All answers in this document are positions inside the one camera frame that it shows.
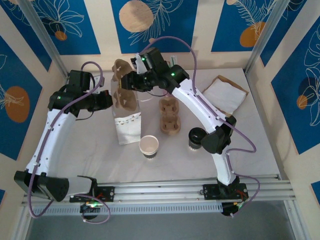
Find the cable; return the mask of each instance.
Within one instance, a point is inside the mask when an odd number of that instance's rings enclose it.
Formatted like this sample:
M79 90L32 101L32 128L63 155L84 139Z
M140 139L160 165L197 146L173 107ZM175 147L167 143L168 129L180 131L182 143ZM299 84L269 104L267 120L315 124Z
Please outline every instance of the cable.
M236 127L232 126L231 124L229 124L227 121L223 120L222 118L220 118L218 116L218 114L216 114L216 112L206 103L206 101L204 101L202 99L202 97L200 95L197 94L197 89L196 89L196 73L197 73L197 57L196 57L196 53L195 51L185 42L183 41L182 39L178 38L178 37L175 37L175 36L161 36L161 37L158 37L156 38L154 41L152 41L151 43L149 43L141 52L145 51L146 49L150 48L154 43L160 41L160 40L163 40L163 39L173 39L173 40L177 40L178 42L181 42L182 44L184 44L191 52L192 56L193 56L193 60L194 60L194 70L193 70L193 76L192 76L192 90L193 90L193 93L194 95L196 95L196 97L199 99L199 101L204 104L209 110L210 112L216 117L218 118L221 122L223 122L225 125L227 125L229 128L233 129L235 132L237 132L241 137L243 137L253 148L253 150L248 150L248 149L242 149L242 148L231 148L231 149L228 149L225 153L226 153L226 160L227 160L227 164L231 170L231 172L238 176L238 177L242 177L242 178L247 178L247 179L253 179L257 182L258 184L258 187L257 187L257 190L256 192L254 193L254 195L248 200L247 204L248 205L249 203L252 202L252 200L257 196L258 192L260 191L260 182L257 178L253 177L253 176L246 176L246 175L241 175L241 174L237 174L235 173L235 171L233 170L232 166L231 166L231 161L230 161L230 152L232 151L239 151L239 152L245 152L245 153L255 153L257 151L257 148L255 146L255 144L246 136L244 135L241 131L239 131Z
M155 95L155 94L152 94L151 92L148 92L148 91L146 91L146 93L148 93L148 94L150 94L150 95L152 95L154 97L164 97L165 95L168 94L168 92L166 92L166 94L163 94L163 95Z
M86 118L79 118L79 119L76 119L76 121L87 120L87 119L91 118L93 114L94 114L94 111L91 113L91 115L90 115L90 116L88 116L88 117L86 117Z
M47 143L47 140L49 138L49 135L52 131L52 129L54 128L55 126L55 123L57 122L57 120L59 119L59 117L65 112L65 110L67 108L69 108L70 106L72 106L73 104L81 101L82 99L88 97L90 94L92 94L95 90L98 89L98 87L101 85L102 81L103 81L103 70L102 68L94 61L87 61L85 62L82 66L81 66L81 71L84 69L84 67L88 64L94 64L97 66L97 68L99 69L100 71L100 79L99 79L99 82L98 84L92 89L90 90L89 92L87 92L85 95L81 96L81 97L78 97L77 99L73 100L72 102L68 103L66 106L64 106L59 112L58 114L55 116L55 118L53 119L52 123L50 124L50 128L47 130L44 138L43 138L43 141L42 141L42 144L40 146L40 149L39 149L39 153L36 157L36 160L35 160L35 164L34 164L34 168L33 168L33 171L32 171L32 174L31 174L31 178L30 178L30 182L29 182L29 187L28 187L28 193L27 193L27 201L28 201L28 208L29 208L29 212L30 212L30 215L34 218L34 219L37 219L39 217L41 217L45 212L46 210L50 207L50 205L53 203L54 200L51 200L48 205L44 208L44 210L36 215L32 209L32 203L31 203L31 194L32 194L32 186L34 184L34 180L35 180L35 176L36 176L36 172L37 172L37 169L38 169L38 166L39 166L39 163L40 163L40 159L41 159L41 156L42 156L42 153L44 151L44 148L46 146L46 143Z
M110 208L108 207L108 205L107 205L104 201L100 200L100 199L97 198L97 197L90 196L90 195L86 195L86 194L80 194L80 193L79 193L79 194L75 194L75 196L79 196L79 197L83 197L83 198L88 198L88 199L93 199L93 200L95 200L95 201L103 204L103 205L106 207L106 209L108 209L108 213L109 213L109 214L108 214L108 217L107 217L105 220L103 220L103 221L90 221L90 220L87 220L87 219L85 218L85 211L83 211L83 212L82 212L82 219L83 219L83 221L84 221L85 223L88 223L88 224L104 224L104 223L106 223L106 222L109 220L110 215L111 215Z

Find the white table surface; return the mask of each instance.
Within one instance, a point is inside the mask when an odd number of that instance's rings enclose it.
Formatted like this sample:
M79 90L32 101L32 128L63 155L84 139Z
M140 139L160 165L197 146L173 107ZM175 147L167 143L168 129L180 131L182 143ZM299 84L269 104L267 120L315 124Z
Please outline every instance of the white table surface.
M110 89L112 72L105 72L105 87ZM222 75L249 91L246 77L241 68L198 70L196 86L205 89L212 80ZM139 93L140 100L150 98ZM120 146L112 108L97 111L83 121L76 121L65 142L58 165L59 177L77 175L97 178L98 183L140 182L162 180L184 180L217 176L214 161L203 148L192 151L188 147L188 133L192 128L202 127L200 121L179 102L181 130L169 136L160 131L158 102L153 97L140 102L141 136L154 135L159 140L159 150L153 160L147 160L139 150L139 143ZM82 110L79 118L90 113ZM242 175L278 174L279 170L261 123L252 95L249 93L242 105L235 111L236 127L256 145L254 154L232 152L230 159L236 173ZM250 148L251 146L236 132L231 136L230 147Z

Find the cream wall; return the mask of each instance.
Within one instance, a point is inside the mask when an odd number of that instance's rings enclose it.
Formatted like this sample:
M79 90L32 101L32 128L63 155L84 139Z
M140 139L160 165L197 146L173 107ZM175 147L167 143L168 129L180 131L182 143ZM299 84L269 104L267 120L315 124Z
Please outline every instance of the cream wall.
M192 39L192 48L198 60L198 69L244 68L251 51L211 53L221 11L225 0L199 0ZM111 70L116 59L130 62L133 54L121 54L115 20L110 0L85 0L93 31L101 55L64 55L61 56L68 70L79 69L86 61L98 62L103 70ZM164 53L169 59L172 53ZM175 53L178 64L185 69L193 69L191 53ZM86 69L97 69L92 65Z
M54 64L51 65L49 72L45 70L1 7L0 22L1 37L42 86L42 92L17 161L0 153L0 189L5 190L5 197L0 206L0 238L7 240L12 233L18 206L21 205L24 195L21 188L14 182L15 172L16 170L23 171L30 161L46 122L49 97L53 91L58 90L64 84L65 80L62 79Z
M284 171L291 181L312 239L319 239L320 206L311 183L320 181L320 145L298 155L271 81L320 16L319 0L307 0L276 52L264 68L259 59L249 74L255 99L261 108L263 125Z

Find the white line drawing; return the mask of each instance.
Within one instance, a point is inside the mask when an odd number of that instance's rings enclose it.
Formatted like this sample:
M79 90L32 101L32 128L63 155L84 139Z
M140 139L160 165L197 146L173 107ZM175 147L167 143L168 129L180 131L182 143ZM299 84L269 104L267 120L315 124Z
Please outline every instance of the white line drawing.
M8 0L2 1L14 17L30 26L18 5ZM31 4L49 35L56 36L61 41L67 39L66 33L82 37L83 33L77 24L83 22L85 16L69 10L69 0L34 0Z
M6 55L0 54L0 70L6 64L7 57L8 56ZM0 109L3 109L6 105L10 106L10 104L18 104L20 106L23 106L23 99L24 97L14 97L8 94L0 84Z
M275 8L277 1L278 0L270 0L269 3L267 3L267 0L264 0L260 8L257 7L256 0L235 0L228 4L238 7L240 17L245 19L249 27L253 27L255 39L257 40L262 32L262 22L267 20ZM282 16L287 20L288 12L298 11L304 1L305 0L291 0Z
M130 46L140 40L146 42L150 38L157 38L162 31L166 30L166 25L170 26L170 13L177 10L184 0L145 0L144 3L150 8L153 14L153 24L145 31L131 32L129 39L133 39Z
M304 66L307 67L305 74L309 86L303 91L302 96L305 98L299 104L310 107L310 126L315 127L320 123L320 25L309 41L304 56Z

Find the paper cup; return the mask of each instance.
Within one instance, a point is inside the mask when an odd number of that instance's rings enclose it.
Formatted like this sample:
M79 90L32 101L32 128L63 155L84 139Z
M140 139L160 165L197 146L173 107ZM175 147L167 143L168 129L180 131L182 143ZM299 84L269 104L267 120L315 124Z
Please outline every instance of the paper cup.
M140 151L147 159L153 159L157 155L159 141L155 136L147 135L141 138Z

